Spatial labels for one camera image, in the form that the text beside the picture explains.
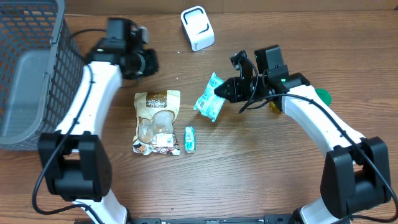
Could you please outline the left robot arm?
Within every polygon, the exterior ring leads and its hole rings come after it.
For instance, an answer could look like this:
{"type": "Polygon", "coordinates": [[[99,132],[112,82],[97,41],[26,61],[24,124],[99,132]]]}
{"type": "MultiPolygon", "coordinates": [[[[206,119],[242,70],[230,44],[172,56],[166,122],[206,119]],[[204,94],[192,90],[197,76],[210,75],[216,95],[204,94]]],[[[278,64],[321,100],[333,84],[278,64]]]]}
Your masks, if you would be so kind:
{"type": "Polygon", "coordinates": [[[42,133],[38,152],[42,171],[32,207],[42,215],[81,208],[92,223],[131,223],[129,210],[113,191],[112,167],[101,142],[110,104],[124,80],[139,81],[159,70],[144,26],[110,17],[105,36],[82,56],[82,80],[65,117],[52,133],[42,133]]]}

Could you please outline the brown snack bag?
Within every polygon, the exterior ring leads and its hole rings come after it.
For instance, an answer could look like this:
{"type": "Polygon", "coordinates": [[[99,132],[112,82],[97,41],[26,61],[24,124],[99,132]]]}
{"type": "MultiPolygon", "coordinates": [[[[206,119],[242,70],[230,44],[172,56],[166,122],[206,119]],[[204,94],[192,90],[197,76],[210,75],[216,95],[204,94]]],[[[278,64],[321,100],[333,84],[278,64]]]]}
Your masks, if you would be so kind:
{"type": "Polygon", "coordinates": [[[136,135],[132,150],[137,154],[151,153],[180,155],[174,122],[180,110],[178,90],[140,92],[134,97],[136,135]]]}

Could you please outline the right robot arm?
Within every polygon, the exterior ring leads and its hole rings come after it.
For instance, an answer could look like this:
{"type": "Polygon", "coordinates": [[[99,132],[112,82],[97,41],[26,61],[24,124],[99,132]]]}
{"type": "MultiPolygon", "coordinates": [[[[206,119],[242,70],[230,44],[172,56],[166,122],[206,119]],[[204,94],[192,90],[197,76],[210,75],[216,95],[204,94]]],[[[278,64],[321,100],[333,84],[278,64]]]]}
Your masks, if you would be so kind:
{"type": "Polygon", "coordinates": [[[379,137],[367,138],[340,119],[301,73],[290,73],[278,45],[245,51],[230,61],[239,72],[215,89],[243,110],[273,105],[295,120],[323,154],[320,197],[296,209],[289,223],[351,223],[364,211],[396,202],[391,186],[389,155],[379,137]]]}

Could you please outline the green lid labelled jar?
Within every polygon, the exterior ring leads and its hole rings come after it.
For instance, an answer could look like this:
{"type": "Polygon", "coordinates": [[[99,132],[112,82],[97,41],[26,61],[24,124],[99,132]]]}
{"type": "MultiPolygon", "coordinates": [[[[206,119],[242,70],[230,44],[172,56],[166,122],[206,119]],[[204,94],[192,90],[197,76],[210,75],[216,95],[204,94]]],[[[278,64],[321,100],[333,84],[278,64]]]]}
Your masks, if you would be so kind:
{"type": "Polygon", "coordinates": [[[322,100],[322,102],[324,102],[324,104],[326,104],[327,106],[331,104],[332,97],[326,89],[317,88],[315,92],[318,95],[318,97],[322,100]]]}

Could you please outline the yellow liquid bottle silver cap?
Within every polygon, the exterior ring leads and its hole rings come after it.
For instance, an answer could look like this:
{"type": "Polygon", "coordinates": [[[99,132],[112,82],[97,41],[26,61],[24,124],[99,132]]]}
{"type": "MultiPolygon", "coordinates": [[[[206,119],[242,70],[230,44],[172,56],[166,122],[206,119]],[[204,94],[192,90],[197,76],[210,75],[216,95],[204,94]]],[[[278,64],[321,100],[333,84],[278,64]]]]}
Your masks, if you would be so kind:
{"type": "Polygon", "coordinates": [[[269,109],[275,114],[280,114],[281,113],[281,110],[278,109],[277,105],[273,101],[269,102],[269,109]]]}

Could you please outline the teal wet wipes pack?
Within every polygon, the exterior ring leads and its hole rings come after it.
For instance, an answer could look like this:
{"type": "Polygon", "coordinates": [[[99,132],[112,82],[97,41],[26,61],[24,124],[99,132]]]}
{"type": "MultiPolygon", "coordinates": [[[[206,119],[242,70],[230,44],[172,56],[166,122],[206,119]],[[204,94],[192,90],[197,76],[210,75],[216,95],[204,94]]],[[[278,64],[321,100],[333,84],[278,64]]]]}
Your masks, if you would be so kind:
{"type": "Polygon", "coordinates": [[[199,110],[202,116],[210,118],[212,122],[216,121],[225,102],[224,98],[215,94],[215,89],[223,83],[224,81],[213,72],[204,93],[193,107],[194,110],[199,110]]]}

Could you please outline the teal tissue pack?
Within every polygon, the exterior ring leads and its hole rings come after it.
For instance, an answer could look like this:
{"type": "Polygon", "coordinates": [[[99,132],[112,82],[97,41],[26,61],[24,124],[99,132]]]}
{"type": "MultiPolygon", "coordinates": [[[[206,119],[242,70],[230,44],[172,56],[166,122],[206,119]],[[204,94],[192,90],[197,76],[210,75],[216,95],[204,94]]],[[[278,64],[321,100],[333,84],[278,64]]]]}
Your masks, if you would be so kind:
{"type": "Polygon", "coordinates": [[[185,128],[185,151],[187,153],[195,153],[196,148],[196,140],[195,140],[195,130],[192,126],[187,126],[185,128]]]}

